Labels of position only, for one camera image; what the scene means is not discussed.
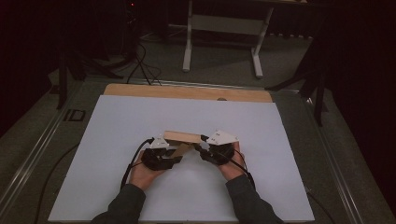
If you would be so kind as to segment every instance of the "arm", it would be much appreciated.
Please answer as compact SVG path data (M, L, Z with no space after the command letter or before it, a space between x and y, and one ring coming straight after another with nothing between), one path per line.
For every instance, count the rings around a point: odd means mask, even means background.
M235 150L240 151L239 143L235 143L233 146ZM243 165L241 155L235 153L233 160ZM240 168L228 162L219 166L219 169L228 180L226 187L233 202L233 210L240 223L283 223L274 213L271 204L260 198Z
M144 164L140 164L142 155L143 151L140 152L137 162L134 163L135 167L131 170L129 184L122 188L107 211L95 217L91 224L137 223L146 199L144 190L164 172L152 171Z

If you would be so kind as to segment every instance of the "hand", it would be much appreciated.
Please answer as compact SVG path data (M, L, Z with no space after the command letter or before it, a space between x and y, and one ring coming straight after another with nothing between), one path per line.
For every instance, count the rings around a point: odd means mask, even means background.
M138 165L132 168L129 183L137 186L142 190L146 190L149 188L149 186L154 181L154 179L157 176L163 174L165 170L161 170L161 171L150 170L145 164L141 163L143 153L144 150L140 151L137 161L134 163L134 165L136 164Z
M240 151L239 142L233 143L233 148L239 152ZM244 166L244 158L243 158L244 155L243 154L241 154L241 155L239 153L235 152L233 154L233 161L235 161L236 163L238 163L239 165L241 165L243 167ZM230 161L223 165L220 165L219 170L221 171L221 173L223 174L223 176L225 177L226 180L232 180L232 179L236 178L237 176L243 175L245 173L243 170L241 170L241 168L237 167L235 164L233 164Z

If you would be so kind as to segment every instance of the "gray sleeve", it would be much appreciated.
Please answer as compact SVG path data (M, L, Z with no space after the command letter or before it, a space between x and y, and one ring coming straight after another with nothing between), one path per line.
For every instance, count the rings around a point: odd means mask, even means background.
M108 210L95 217L91 224L137 223L146 194L135 185L125 185L108 206Z
M276 216L271 204L260 198L245 175L228 181L226 187L240 223L284 223Z

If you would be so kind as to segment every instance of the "black cable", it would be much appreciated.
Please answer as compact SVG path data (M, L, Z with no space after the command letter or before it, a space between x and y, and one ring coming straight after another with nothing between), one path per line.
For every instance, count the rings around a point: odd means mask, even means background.
M242 161L244 162L245 167L248 169L248 166L247 166L247 164L245 163L245 158L244 158L244 156L242 155L242 153L239 152L238 150L235 150L235 149L234 149L233 151L237 152L237 153L239 154L239 156L241 156Z
M146 48L142 45L142 44L140 44L139 43L139 46L143 49L143 51L145 51L145 53L147 52L147 50L146 50ZM144 58L142 58L141 59L141 64L143 64L143 65L145 65L146 66L146 69L148 70L148 72L151 74L151 76L153 77L153 80L151 81L151 82L153 82L154 80L157 80L157 82L160 84L160 86L162 85L161 84L161 81L158 79L158 76L161 74L161 69L160 68L158 68L158 67L154 67L154 66L151 66L151 65L148 65L148 64L146 64L146 63L144 63ZM154 74L152 74L152 72L149 70L149 67L152 67L152 68L154 68L154 69L157 69L157 70L159 70L159 74L157 75L157 76L155 76ZM147 78L147 76L146 76L146 73L144 72L144 70L143 70L143 67L142 67L142 72L143 72L143 74L144 74L144 76L145 76L145 78L146 78L146 80L148 80L148 78Z
M128 167L126 168L125 174L122 177L122 181L121 181L121 185L120 185L120 189L122 189L125 186L126 183L126 179L128 178L129 172L131 172L131 169L134 168L136 165L140 164L136 164L134 165L134 160L136 160L137 155L139 155L140 149L142 149L142 147L146 144L149 143L151 144L152 141L154 141L154 138L150 138L150 139L146 139L142 144L140 144L140 146L137 148L136 152L134 153L134 157L131 160L131 163L128 164Z
M256 184L254 183L253 175L251 175L251 173L248 171L248 168L245 169L244 167L242 167L240 164L238 164L238 162L234 161L233 159L230 159L230 158L224 156L223 154L221 154L221 153L219 153L219 152L217 152L217 151L214 151L214 152L215 152L216 154L218 154L219 156L221 156L221 157L227 159L228 161L232 162L232 163L233 163L234 165L236 165L238 168L240 168L240 169L247 175L247 178L248 178L248 180L250 181L251 186L252 186L254 189L256 189ZM244 158L244 157L242 157L242 161L244 162L244 164L245 164L245 166L246 166L245 158Z
M67 154L69 154L71 151L73 151L74 149L76 149L76 148L78 147L78 145L79 145L79 143L76 144L75 146L69 148L69 149L62 155L62 157L61 157L59 160L57 160L56 163L52 166L52 169L50 170L49 175L47 176L47 179L46 179L46 181L45 181L44 187L43 187L43 189L41 190L41 193L40 193L40 199L39 199L39 201L38 201L38 208L37 208L37 211L35 212L35 222L34 222L35 224L36 224L37 221L38 221L38 216L40 215L41 203L43 202L43 198L44 198L44 192L46 191L47 184L48 184L49 181L50 181L50 177L52 176L53 171L54 171L55 168L58 166L59 162L61 162L61 160L62 160Z
M325 212L326 215L329 217L332 224L335 224L334 218L332 218L332 215L330 215L329 211L327 211L327 209L323 206L323 204L311 192L308 191L306 194L309 197L311 197L320 206L320 208L323 210L323 212Z
M142 70L143 76L145 77L147 83L148 83L149 85L151 85L151 82L149 82L149 78L148 78L148 76L146 75L145 69L144 69L144 67L142 66L143 59L140 60L139 57L136 57L136 59L137 59L137 61L139 62L140 70Z
M145 59L145 57L146 57L146 49L143 47L143 56L142 56L142 60L141 60L141 61L137 60L138 63L137 63L137 65L136 65L136 67L134 68L134 70L131 72L131 74L128 76L128 79L126 80L126 84L129 83L129 80L130 80L131 77L134 75L134 72L136 71L136 69L137 69L139 66L141 66L141 62L143 62L143 60Z

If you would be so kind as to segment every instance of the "white paper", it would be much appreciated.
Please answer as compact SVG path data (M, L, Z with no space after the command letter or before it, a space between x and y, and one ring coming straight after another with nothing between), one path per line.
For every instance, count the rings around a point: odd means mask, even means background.
M90 221L107 210L127 165L164 131L238 137L261 197L285 221L314 220L281 118L273 103L100 97L49 221ZM191 150L146 192L141 221L236 221L218 168Z

